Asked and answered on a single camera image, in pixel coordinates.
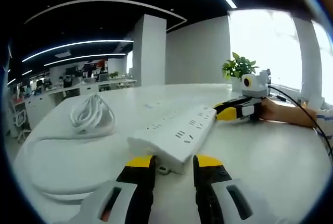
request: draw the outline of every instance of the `power outlet socket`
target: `power outlet socket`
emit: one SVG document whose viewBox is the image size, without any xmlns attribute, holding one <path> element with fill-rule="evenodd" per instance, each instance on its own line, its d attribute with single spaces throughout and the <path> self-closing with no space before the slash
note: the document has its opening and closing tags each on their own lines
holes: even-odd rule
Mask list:
<svg viewBox="0 0 333 224">
<path fill-rule="evenodd" d="M 184 164 L 203 144 L 216 116 L 216 110 L 205 105 L 162 117 L 145 129 L 128 137 L 134 155 L 156 155 L 161 165 L 182 173 Z"/>
</svg>

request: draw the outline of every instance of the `white wall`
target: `white wall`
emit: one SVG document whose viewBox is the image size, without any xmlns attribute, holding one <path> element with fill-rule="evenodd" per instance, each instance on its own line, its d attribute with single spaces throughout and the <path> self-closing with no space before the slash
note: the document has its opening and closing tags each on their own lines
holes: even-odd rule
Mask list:
<svg viewBox="0 0 333 224">
<path fill-rule="evenodd" d="M 63 77 L 63 74 L 66 72 L 67 68 L 78 66 L 78 69 L 82 69 L 85 63 L 86 61 L 81 61 L 79 63 L 66 64 L 50 68 L 50 79 L 52 84 L 58 83 L 59 77 Z"/>
<path fill-rule="evenodd" d="M 228 59 L 227 16 L 186 26 L 166 35 L 165 83 L 227 83 L 222 64 Z"/>
<path fill-rule="evenodd" d="M 163 18 L 144 15 L 135 25 L 132 74 L 136 86 L 165 85 L 166 36 Z"/>
<path fill-rule="evenodd" d="M 108 72 L 113 73 L 118 71 L 119 74 L 126 73 L 126 59 L 117 59 L 117 58 L 110 58 L 108 59 Z"/>
<path fill-rule="evenodd" d="M 319 44 L 313 25 L 309 21 L 294 18 L 302 53 L 303 96 L 322 94 L 322 62 Z"/>
<path fill-rule="evenodd" d="M 140 20 L 136 23 L 134 27 L 133 34 L 133 68 L 132 68 L 132 76 L 136 79 L 136 83 L 134 84 L 136 87 L 141 86 L 141 50 L 142 45 L 137 44 L 142 42 L 142 31 L 144 28 L 144 17 L 141 17 Z"/>
</svg>

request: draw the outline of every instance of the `bright window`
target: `bright window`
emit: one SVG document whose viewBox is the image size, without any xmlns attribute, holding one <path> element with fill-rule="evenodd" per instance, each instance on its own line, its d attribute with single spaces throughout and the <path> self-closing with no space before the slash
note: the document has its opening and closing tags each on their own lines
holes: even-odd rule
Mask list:
<svg viewBox="0 0 333 224">
<path fill-rule="evenodd" d="M 333 105 L 333 49 L 329 35 L 319 23 L 312 21 L 316 32 L 322 60 L 322 97 Z"/>
<path fill-rule="evenodd" d="M 127 54 L 127 62 L 126 62 L 126 73 L 130 72 L 130 69 L 133 67 L 133 51 Z"/>
<path fill-rule="evenodd" d="M 230 44 L 233 52 L 270 69 L 273 84 L 301 89 L 302 58 L 290 13 L 249 9 L 230 12 Z"/>
</svg>

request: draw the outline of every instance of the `green leaves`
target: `green leaves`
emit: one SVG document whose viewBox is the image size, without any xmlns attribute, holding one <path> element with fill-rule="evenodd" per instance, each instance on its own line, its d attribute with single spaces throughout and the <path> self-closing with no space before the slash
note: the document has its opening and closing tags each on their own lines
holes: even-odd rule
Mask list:
<svg viewBox="0 0 333 224">
<path fill-rule="evenodd" d="M 234 58 L 235 60 L 239 60 L 239 55 L 237 55 L 235 52 L 233 52 L 233 58 Z"/>
<path fill-rule="evenodd" d="M 256 61 L 250 61 L 243 56 L 239 57 L 235 52 L 233 52 L 233 58 L 222 65 L 222 74 L 226 79 L 241 78 L 244 74 L 255 73 L 255 69 L 258 68 L 258 66 L 253 66 Z"/>
</svg>

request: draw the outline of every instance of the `computer monitor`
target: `computer monitor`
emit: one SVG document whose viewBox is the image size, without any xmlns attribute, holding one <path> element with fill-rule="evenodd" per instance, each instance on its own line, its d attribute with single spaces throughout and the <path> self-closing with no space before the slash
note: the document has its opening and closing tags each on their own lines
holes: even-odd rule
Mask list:
<svg viewBox="0 0 333 224">
<path fill-rule="evenodd" d="M 30 85 L 30 79 L 29 79 L 29 77 L 28 78 L 24 78 L 22 80 L 22 86 L 28 86 L 28 85 Z"/>
<path fill-rule="evenodd" d="M 77 66 L 71 67 L 71 68 L 67 68 L 66 69 L 66 74 L 67 75 L 75 75 L 76 74 L 76 70 L 77 70 Z"/>
<path fill-rule="evenodd" d="M 44 88 L 50 88 L 52 85 L 50 79 L 44 79 Z"/>
<path fill-rule="evenodd" d="M 93 70 L 96 70 L 96 63 L 84 64 L 84 68 L 83 68 L 84 72 L 89 72 L 89 71 L 93 71 Z"/>
<path fill-rule="evenodd" d="M 82 70 L 77 70 L 76 73 L 75 73 L 75 77 L 83 77 Z"/>
<path fill-rule="evenodd" d="M 43 81 L 42 80 L 37 80 L 36 86 L 43 86 Z"/>
</svg>

